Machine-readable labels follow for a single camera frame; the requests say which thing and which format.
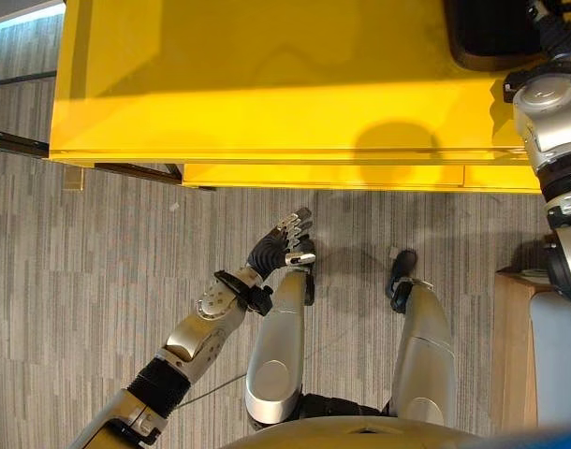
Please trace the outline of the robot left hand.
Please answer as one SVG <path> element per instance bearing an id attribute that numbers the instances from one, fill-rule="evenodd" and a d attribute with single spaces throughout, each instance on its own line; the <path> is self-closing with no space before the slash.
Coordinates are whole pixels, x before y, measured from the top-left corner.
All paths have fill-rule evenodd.
<path id="1" fill-rule="evenodd" d="M 310 237 L 311 217 L 308 208 L 289 213 L 258 241 L 247 257 L 247 266 L 265 281 L 277 269 L 312 265 L 316 254 Z"/>

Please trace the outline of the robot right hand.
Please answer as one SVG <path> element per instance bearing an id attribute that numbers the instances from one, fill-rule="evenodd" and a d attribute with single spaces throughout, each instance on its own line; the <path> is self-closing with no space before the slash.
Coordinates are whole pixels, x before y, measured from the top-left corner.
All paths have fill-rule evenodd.
<path id="1" fill-rule="evenodd" d="M 550 60 L 571 58 L 571 1 L 560 2 L 556 14 L 544 1 L 528 1 L 527 15 L 539 34 L 543 52 Z"/>

